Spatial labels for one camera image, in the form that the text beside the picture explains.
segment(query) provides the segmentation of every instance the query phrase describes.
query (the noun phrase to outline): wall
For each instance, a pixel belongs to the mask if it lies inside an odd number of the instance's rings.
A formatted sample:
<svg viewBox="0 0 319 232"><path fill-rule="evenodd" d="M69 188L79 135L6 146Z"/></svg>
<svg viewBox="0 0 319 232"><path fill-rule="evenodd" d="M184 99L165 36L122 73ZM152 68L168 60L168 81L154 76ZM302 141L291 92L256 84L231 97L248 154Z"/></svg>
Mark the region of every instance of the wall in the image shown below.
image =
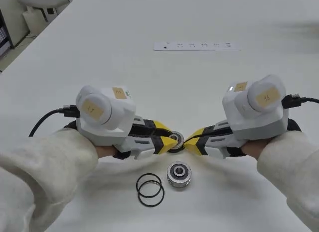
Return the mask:
<svg viewBox="0 0 319 232"><path fill-rule="evenodd" d="M0 0L0 8L13 44L17 44L28 32L22 16L25 7L17 0Z"/></svg>

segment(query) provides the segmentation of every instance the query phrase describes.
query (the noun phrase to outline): person's hand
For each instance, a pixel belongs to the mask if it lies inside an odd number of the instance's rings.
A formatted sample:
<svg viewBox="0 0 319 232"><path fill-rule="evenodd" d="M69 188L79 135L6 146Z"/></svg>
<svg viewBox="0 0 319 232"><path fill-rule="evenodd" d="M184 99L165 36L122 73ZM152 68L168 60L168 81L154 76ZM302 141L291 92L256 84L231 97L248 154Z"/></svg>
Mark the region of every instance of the person's hand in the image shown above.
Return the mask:
<svg viewBox="0 0 319 232"><path fill-rule="evenodd" d="M267 144L272 140L272 138L269 139L261 139L261 140L255 140L255 141L248 141L245 145L241 147L241 150L249 156L254 157L256 160L258 160L261 152L264 150L264 148L267 146Z"/></svg>
<svg viewBox="0 0 319 232"><path fill-rule="evenodd" d="M114 156L117 152L117 150L113 146L96 146L95 149L99 158Z"/></svg>

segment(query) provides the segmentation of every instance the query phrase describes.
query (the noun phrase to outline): white sleeve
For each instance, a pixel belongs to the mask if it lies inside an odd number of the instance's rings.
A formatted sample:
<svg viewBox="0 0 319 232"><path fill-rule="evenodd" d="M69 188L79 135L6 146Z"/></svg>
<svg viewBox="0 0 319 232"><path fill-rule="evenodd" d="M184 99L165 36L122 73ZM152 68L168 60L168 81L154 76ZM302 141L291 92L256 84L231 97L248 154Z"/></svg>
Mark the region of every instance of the white sleeve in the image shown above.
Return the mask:
<svg viewBox="0 0 319 232"><path fill-rule="evenodd" d="M319 147L302 132L286 132L265 147L257 169L287 197L299 219L319 232Z"/></svg>
<svg viewBox="0 0 319 232"><path fill-rule="evenodd" d="M73 129L0 153L0 232L45 231L97 162L95 147Z"/></svg>

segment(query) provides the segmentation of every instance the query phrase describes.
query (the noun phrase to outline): white plastic housing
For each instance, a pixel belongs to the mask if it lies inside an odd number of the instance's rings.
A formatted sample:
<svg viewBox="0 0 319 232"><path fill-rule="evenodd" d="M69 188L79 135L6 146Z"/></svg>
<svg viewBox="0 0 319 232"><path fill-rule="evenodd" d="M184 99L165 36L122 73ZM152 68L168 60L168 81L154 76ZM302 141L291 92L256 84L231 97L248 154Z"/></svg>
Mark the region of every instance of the white plastic housing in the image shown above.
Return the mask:
<svg viewBox="0 0 319 232"><path fill-rule="evenodd" d="M92 135L126 137L133 124L136 106L126 87L97 90L84 86L76 98L80 126Z"/></svg>
<svg viewBox="0 0 319 232"><path fill-rule="evenodd" d="M280 120L288 121L288 110L284 110L281 105L285 95L286 89L280 78L275 75L269 75L257 82L231 84L223 98L223 107L230 128L234 133L244 132L240 139L251 139L250 136L246 138L244 135L248 130L262 128Z"/></svg>

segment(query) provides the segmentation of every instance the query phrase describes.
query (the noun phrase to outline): power strip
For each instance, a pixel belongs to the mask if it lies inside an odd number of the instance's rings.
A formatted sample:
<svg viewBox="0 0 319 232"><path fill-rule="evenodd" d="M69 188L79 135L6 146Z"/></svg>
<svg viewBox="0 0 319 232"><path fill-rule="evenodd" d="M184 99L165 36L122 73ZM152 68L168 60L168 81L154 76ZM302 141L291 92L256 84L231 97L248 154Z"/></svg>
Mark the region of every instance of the power strip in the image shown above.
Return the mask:
<svg viewBox="0 0 319 232"><path fill-rule="evenodd" d="M241 50L229 42L155 42L155 51Z"/></svg>

